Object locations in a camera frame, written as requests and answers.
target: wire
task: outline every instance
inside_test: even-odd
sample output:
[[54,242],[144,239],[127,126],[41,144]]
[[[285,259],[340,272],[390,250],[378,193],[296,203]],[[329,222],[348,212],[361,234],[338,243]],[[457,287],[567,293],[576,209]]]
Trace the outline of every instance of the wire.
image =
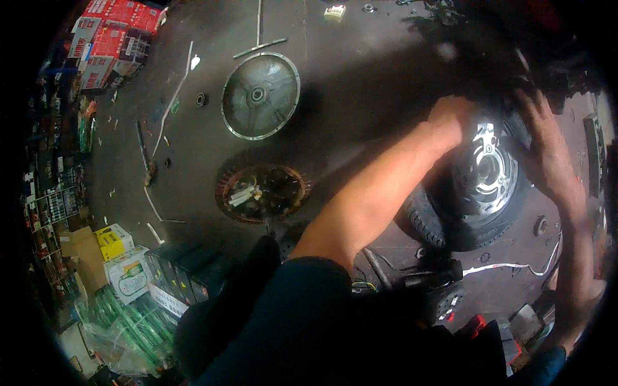
[[473,273],[479,272],[479,271],[484,271],[486,269],[502,268],[502,267],[528,268],[530,270],[530,272],[532,272],[536,276],[544,276],[547,273],[547,271],[549,270],[549,267],[551,267],[551,261],[554,259],[554,255],[558,251],[558,246],[560,245],[560,240],[561,239],[562,239],[562,231],[560,231],[560,233],[558,233],[558,242],[556,243],[556,246],[554,247],[554,251],[551,253],[551,255],[549,257],[549,261],[547,262],[547,266],[545,267],[545,270],[543,271],[543,273],[535,272],[535,270],[532,269],[530,264],[512,264],[512,263],[509,263],[509,262],[501,262],[501,263],[498,263],[498,264],[490,264],[488,266],[482,266],[482,267],[479,267],[479,268],[472,267],[470,269],[466,269],[463,272],[463,276],[466,276],[468,274],[473,274]]
[[366,285],[367,285],[367,286],[369,286],[369,288],[371,288],[372,290],[374,290],[374,291],[378,291],[378,289],[376,288],[376,286],[375,286],[375,285],[373,285],[373,283],[370,283],[370,282],[364,282],[364,281],[359,280],[359,281],[353,282],[353,283],[352,283],[352,286],[354,286],[355,284],[366,284]]

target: silver wheel hub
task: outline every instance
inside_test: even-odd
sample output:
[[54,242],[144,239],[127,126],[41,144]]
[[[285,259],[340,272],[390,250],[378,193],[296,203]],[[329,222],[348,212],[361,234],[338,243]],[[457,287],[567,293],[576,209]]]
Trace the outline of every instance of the silver wheel hub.
[[500,147],[494,124],[478,124],[470,150],[452,169],[464,213],[489,215],[502,209],[515,190],[518,168],[517,161]]

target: black rubber tire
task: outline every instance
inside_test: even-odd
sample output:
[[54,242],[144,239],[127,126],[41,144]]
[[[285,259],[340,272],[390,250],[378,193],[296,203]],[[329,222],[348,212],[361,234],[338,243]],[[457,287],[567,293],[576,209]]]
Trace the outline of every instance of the black rubber tire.
[[[504,121],[506,130],[529,148],[530,135],[519,114],[511,112],[504,117]],[[529,189],[530,182],[520,166],[515,191],[504,208],[482,220],[461,219],[452,211],[440,208],[437,200],[432,199],[432,191],[453,190],[452,180],[446,178],[432,191],[419,184],[402,206],[402,212],[405,221],[430,245],[452,251],[471,251],[492,244],[513,224],[523,208]]]

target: white box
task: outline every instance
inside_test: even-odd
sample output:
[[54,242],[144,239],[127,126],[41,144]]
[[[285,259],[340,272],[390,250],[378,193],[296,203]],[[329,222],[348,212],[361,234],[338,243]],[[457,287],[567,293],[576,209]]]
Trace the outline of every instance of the white box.
[[125,305],[148,292],[148,283],[153,279],[144,256],[148,250],[138,245],[103,264],[105,277]]

